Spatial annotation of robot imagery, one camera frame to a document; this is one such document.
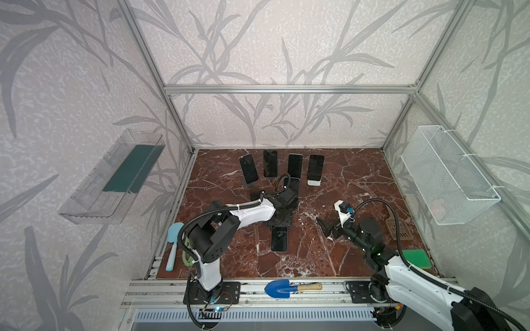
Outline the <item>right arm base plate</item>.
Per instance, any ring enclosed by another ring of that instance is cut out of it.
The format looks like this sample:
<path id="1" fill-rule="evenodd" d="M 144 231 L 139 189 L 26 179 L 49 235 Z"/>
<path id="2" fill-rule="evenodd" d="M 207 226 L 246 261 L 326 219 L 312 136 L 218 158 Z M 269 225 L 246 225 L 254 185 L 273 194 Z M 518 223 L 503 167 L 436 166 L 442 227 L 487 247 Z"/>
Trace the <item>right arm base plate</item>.
<path id="1" fill-rule="evenodd" d="M 389 297 L 385 290 L 372 288 L 370 281 L 346 281 L 345 289 L 352 303 L 388 303 Z"/>

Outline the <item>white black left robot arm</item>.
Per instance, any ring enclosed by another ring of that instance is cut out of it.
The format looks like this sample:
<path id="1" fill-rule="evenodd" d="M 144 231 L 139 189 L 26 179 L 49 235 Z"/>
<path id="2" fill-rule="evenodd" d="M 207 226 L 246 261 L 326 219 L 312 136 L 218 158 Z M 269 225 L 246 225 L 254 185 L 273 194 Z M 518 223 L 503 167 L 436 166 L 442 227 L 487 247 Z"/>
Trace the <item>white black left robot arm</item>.
<path id="1" fill-rule="evenodd" d="M 274 193 L 261 192 L 256 200 L 243 204 L 214 201 L 185 224 L 177 244 L 192 259 L 200 288 L 204 292 L 220 289 L 220 259 L 238 230 L 284 216 L 297 206 L 298 194 L 285 187 Z"/>

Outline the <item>purple-edged phone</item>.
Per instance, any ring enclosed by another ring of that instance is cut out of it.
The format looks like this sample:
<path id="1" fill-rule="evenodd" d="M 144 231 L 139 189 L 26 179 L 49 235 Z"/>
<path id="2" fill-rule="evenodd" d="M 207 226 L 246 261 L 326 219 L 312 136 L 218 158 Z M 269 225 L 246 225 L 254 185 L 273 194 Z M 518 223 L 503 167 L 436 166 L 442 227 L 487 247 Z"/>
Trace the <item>purple-edged phone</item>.
<path id="1" fill-rule="evenodd" d="M 271 231 L 271 250 L 286 252 L 288 250 L 288 228 L 274 227 Z"/>

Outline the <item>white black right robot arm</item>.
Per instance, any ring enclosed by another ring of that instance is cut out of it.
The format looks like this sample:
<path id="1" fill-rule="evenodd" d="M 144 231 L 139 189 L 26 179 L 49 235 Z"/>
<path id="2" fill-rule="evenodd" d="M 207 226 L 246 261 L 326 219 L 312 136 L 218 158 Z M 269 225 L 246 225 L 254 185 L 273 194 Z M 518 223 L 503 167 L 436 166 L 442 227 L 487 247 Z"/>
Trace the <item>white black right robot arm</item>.
<path id="1" fill-rule="evenodd" d="M 344 237 L 364 251 L 365 262 L 374 270 L 371 296 L 402 303 L 441 330 L 510 330 L 506 319 L 495 313 L 489 296 L 473 288 L 453 287 L 412 264 L 383 242 L 378 222 L 366 218 L 348 228 L 318 218 L 323 233 L 332 239 Z"/>

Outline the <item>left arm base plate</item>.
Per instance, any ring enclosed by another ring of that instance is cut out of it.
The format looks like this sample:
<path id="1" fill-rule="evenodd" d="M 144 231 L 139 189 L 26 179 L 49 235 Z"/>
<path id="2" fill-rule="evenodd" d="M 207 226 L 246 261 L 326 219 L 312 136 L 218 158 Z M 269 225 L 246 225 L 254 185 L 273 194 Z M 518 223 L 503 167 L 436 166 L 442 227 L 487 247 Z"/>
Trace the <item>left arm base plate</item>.
<path id="1" fill-rule="evenodd" d="M 241 283 L 222 281 L 214 289 L 205 290 L 198 281 L 192 281 L 187 285 L 184 293 L 184 304 L 200 305 L 214 304 L 222 305 L 238 304 L 241 294 Z"/>

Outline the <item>dark phone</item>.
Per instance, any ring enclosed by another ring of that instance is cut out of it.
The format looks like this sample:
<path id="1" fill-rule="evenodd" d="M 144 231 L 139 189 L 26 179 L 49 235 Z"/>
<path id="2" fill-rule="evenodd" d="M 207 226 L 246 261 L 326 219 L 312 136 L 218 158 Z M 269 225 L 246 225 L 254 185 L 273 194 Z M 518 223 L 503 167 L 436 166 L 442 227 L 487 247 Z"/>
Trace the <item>dark phone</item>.
<path id="1" fill-rule="evenodd" d="M 312 154 L 309 157 L 309 166 L 307 179 L 308 181 L 321 182 L 324 168 L 324 156 L 320 154 Z"/>

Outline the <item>blue-edged phone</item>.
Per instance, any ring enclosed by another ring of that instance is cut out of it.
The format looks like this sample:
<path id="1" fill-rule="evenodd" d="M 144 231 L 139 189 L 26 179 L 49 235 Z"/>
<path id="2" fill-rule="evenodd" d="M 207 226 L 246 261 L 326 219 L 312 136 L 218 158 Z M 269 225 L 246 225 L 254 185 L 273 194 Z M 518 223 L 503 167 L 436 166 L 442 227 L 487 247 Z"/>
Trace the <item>blue-edged phone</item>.
<path id="1" fill-rule="evenodd" d="M 298 178 L 286 178 L 284 179 L 284 186 L 292 190 L 296 195 L 299 195 L 300 191 L 300 179 Z"/>

